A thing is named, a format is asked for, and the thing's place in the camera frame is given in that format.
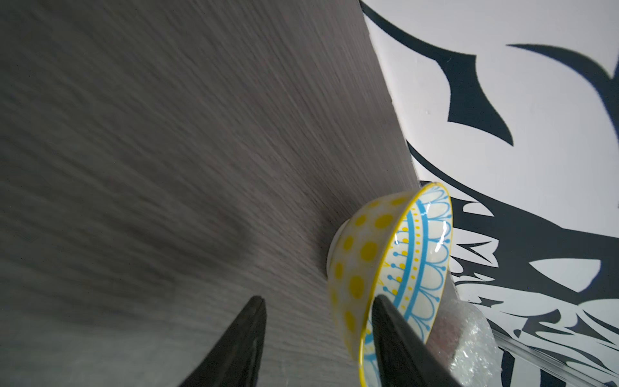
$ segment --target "yellow bowl rim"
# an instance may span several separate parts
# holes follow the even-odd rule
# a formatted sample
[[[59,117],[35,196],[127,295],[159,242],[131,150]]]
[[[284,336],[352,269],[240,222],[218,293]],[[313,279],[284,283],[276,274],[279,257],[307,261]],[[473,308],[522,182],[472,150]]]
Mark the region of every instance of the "yellow bowl rim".
[[[413,206],[413,204],[415,202],[417,202],[417,200],[419,199],[419,197],[421,195],[423,195],[426,191],[428,191],[430,188],[434,187],[434,186],[438,186],[440,188],[443,188],[445,190],[445,193],[447,193],[447,197],[449,199],[449,207],[452,209],[452,213],[453,213],[453,205],[451,203],[451,195],[449,195],[449,191],[447,190],[447,188],[441,184],[438,183],[437,181],[432,182],[432,183],[428,183],[425,186],[423,186],[416,194],[415,196],[413,196],[413,198],[409,201],[409,203],[406,205],[406,208],[404,211],[402,211],[402,215],[400,215],[399,220],[394,224],[391,233],[389,234],[389,241],[391,241],[391,236],[393,236],[398,228],[398,226],[404,221],[404,219],[406,218],[406,214],[409,213],[410,208]],[[449,241],[449,251],[451,252],[451,243],[453,241],[453,237],[451,237],[451,240]],[[384,260],[387,258],[387,251],[389,250],[389,245],[390,243],[385,243],[384,249],[383,249],[383,255],[381,257],[381,260],[378,264],[378,268],[379,270],[376,271],[376,274],[374,275],[374,281],[372,282],[372,293],[371,295],[374,294],[375,290],[376,290],[376,283],[378,282],[378,277],[381,273],[382,267],[383,267],[383,262]],[[370,295],[370,299],[368,300],[368,305],[365,308],[365,313],[364,313],[364,317],[362,321],[368,321],[368,315],[370,314],[370,306],[372,305],[372,301],[373,298]],[[364,345],[364,337],[363,334],[365,333],[365,328],[361,329],[361,335],[359,337],[359,359],[358,359],[358,367],[359,367],[359,380],[361,381],[361,387],[368,387],[368,383],[365,381],[365,372],[363,371],[363,345]]]

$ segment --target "bubble wrap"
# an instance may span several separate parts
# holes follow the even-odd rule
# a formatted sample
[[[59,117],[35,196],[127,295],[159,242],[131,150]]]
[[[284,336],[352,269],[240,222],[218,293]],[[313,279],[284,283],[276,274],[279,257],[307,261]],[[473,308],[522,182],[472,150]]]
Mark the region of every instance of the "bubble wrap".
[[[458,299],[451,278],[426,346],[463,387],[486,387],[501,373],[500,350],[488,321],[477,307]]]

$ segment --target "blue floral pattern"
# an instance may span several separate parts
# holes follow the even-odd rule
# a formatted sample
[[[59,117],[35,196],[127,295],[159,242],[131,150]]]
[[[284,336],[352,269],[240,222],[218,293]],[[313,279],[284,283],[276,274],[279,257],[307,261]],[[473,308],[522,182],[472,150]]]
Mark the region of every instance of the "blue floral pattern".
[[[444,186],[426,185],[398,226],[381,266],[374,296],[385,294],[426,342],[448,274],[451,198]],[[366,324],[363,368],[367,386],[379,387],[371,312]]]

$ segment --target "yellow polka dot bowl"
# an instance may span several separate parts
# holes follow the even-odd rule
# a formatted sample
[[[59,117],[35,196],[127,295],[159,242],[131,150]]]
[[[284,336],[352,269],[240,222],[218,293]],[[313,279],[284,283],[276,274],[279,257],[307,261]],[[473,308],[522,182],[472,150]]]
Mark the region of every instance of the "yellow polka dot bowl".
[[[335,326],[364,387],[379,387],[371,303],[384,294],[426,342],[443,294],[453,225],[451,198],[440,183],[383,196],[337,231],[327,256]]]

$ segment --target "gray wooden table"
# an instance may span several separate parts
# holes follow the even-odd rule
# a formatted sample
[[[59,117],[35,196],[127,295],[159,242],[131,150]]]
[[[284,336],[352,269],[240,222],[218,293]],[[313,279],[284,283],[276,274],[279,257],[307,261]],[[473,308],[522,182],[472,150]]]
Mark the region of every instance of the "gray wooden table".
[[[356,385],[324,261],[417,187],[355,0],[12,1],[0,385],[176,386],[254,294],[261,386]]]

